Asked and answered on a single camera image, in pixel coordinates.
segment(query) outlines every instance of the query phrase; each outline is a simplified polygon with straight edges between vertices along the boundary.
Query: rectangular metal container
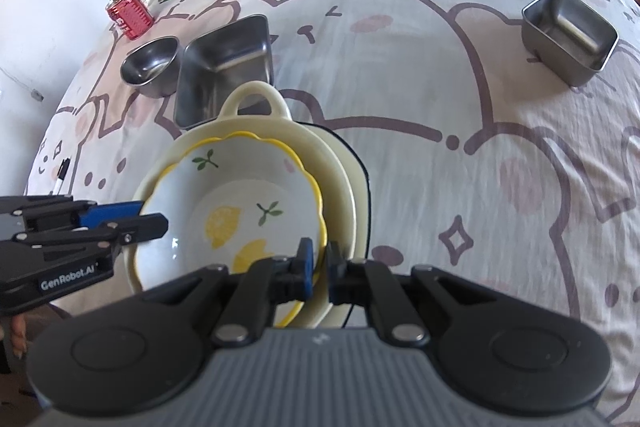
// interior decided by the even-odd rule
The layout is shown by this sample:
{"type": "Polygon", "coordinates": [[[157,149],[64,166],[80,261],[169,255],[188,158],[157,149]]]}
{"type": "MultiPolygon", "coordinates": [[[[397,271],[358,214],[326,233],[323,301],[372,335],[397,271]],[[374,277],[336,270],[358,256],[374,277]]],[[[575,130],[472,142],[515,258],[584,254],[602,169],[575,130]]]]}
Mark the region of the rectangular metal container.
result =
{"type": "MultiPolygon", "coordinates": [[[[267,17],[251,15],[192,41],[185,49],[178,77],[174,121],[190,129],[213,120],[226,97],[250,80],[273,85],[271,38],[267,17]]],[[[244,100],[239,114],[269,114],[261,97],[244,100]]]]}
{"type": "Polygon", "coordinates": [[[569,86],[600,73],[618,32],[581,0],[535,0],[522,10],[522,42],[569,86]]]}

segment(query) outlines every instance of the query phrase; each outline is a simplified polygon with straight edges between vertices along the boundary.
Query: stainless steel container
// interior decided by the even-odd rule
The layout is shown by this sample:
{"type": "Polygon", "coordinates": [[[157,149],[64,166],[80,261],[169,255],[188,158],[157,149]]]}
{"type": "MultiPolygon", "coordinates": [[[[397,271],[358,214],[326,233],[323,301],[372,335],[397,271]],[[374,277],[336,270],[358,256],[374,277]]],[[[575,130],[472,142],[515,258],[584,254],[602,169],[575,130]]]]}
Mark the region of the stainless steel container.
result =
{"type": "MultiPolygon", "coordinates": [[[[267,17],[251,15],[195,39],[182,59],[174,121],[190,129],[216,118],[226,97],[250,80],[273,85],[267,17]]],[[[259,96],[244,100],[238,114],[269,114],[259,96]]]]}
{"type": "Polygon", "coordinates": [[[182,47],[176,37],[143,44],[124,59],[120,76],[125,84],[149,98],[173,94],[178,86],[182,47]]]}
{"type": "Polygon", "coordinates": [[[603,70],[618,32],[581,0],[535,0],[522,10],[526,49],[570,86],[603,70]]]}

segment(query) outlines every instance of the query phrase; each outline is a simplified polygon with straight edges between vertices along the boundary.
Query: red soda can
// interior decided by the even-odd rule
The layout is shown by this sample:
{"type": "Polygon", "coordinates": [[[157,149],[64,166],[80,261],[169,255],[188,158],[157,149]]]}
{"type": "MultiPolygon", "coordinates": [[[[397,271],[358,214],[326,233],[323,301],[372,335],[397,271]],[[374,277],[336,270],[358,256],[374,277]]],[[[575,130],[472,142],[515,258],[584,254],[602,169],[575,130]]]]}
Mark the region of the red soda can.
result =
{"type": "Polygon", "coordinates": [[[154,24],[154,18],[141,0],[111,0],[107,13],[131,40],[137,39],[154,24]]]}

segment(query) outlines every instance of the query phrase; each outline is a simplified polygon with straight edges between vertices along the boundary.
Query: tablecloth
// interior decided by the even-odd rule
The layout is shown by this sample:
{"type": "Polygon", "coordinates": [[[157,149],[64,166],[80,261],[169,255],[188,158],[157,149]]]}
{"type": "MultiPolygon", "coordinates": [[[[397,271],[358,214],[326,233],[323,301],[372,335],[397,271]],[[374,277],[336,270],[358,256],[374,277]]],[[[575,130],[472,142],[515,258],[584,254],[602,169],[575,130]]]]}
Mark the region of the tablecloth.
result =
{"type": "MultiPolygon", "coordinates": [[[[275,85],[293,117],[336,130],[370,175],[370,255],[406,273],[430,263],[596,328],[614,357],[599,409],[640,421],[640,12],[584,0],[620,33],[602,74],[570,89],[520,39],[531,0],[176,0],[130,42],[112,28],[53,117],[28,192],[131,198],[180,131],[173,97],[120,82],[140,44],[183,44],[268,17],[275,85]]],[[[128,293],[116,277],[62,305],[78,313],[128,293]]],[[[362,313],[351,324],[363,324],[362,313]]]]}

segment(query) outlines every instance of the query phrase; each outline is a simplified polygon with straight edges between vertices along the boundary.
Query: metal bolt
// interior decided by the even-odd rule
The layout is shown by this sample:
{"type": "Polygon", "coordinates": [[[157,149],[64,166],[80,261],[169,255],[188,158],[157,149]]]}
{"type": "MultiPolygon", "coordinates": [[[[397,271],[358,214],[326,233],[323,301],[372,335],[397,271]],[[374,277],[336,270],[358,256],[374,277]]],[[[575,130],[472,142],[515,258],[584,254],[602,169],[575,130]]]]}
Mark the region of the metal bolt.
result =
{"type": "Polygon", "coordinates": [[[417,324],[400,324],[397,325],[391,334],[396,341],[402,343],[419,342],[424,338],[424,330],[417,324]]]}
{"type": "Polygon", "coordinates": [[[240,324],[225,324],[216,331],[217,338],[226,343],[242,342],[248,335],[249,331],[240,324]]]}

